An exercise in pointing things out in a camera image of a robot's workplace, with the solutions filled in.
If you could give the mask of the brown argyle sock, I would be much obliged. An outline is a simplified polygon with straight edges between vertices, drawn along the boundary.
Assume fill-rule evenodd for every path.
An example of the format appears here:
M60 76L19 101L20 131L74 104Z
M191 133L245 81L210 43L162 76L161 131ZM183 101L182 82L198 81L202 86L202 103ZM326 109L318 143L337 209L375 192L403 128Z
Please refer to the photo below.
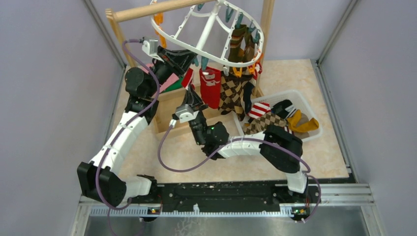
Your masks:
M236 114L243 112L241 105L241 84L239 78L233 75L226 76L221 73L221 89L220 89L220 102L218 110L221 115L226 115L231 111Z
M232 100L234 102L234 111L239 119L239 121L243 121L245 116L244 112L244 102L243 102L243 86L252 79L252 75L242 75L240 78L233 77L234 82L234 93Z

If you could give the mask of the white clothes clip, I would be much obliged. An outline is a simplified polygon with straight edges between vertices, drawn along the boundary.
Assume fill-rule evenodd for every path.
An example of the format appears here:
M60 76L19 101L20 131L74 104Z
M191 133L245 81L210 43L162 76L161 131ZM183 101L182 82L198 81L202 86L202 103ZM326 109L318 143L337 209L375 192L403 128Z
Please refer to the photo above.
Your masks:
M228 66L223 66L223 73L225 76L229 75L229 67Z

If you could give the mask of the red white striped sock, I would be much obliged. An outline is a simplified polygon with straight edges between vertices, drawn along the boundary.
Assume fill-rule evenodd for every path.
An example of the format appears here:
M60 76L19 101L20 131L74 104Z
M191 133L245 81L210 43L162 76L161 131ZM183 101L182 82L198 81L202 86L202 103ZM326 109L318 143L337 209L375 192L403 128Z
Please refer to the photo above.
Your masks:
M194 87L193 78L194 78L194 70L192 68L188 68L181 82L182 87L185 88L186 90L188 90L189 87Z

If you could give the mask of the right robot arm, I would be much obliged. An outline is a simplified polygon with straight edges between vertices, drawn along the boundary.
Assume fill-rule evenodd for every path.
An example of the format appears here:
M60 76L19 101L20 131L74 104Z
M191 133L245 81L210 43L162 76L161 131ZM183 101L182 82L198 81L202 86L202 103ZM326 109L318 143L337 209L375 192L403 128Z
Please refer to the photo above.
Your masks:
M175 115L187 122L197 145L210 159L234 156L262 156L273 167L284 172L288 195L295 203L308 197L307 176L301 170L303 142L283 127L269 124L264 131L243 136L230 136L222 122L208 125L203 110L207 105L193 88L186 89L182 104Z

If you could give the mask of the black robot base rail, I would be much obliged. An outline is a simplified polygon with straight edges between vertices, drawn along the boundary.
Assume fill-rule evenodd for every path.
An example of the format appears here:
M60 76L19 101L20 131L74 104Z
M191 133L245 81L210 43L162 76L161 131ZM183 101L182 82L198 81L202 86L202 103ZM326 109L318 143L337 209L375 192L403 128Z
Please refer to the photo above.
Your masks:
M321 203L320 185L309 180L298 193L279 181L232 181L194 183L152 182L148 195L132 197L133 206L146 207L151 215L267 215L284 214L306 220Z

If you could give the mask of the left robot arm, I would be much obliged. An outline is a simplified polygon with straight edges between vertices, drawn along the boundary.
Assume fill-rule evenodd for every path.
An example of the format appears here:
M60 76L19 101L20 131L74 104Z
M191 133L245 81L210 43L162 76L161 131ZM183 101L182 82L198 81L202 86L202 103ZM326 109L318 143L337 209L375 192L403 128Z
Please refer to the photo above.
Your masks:
M159 46L157 59L152 66L142 61L140 67L132 67L125 73L125 90L129 98L121 120L100 151L89 161L77 167L82 195L104 203L113 210L122 210L124 199L140 197L145 203L157 199L154 180L146 175L128 180L118 177L121 166L140 133L153 120L161 85L173 74L184 75L194 62L196 53L190 50L167 50Z

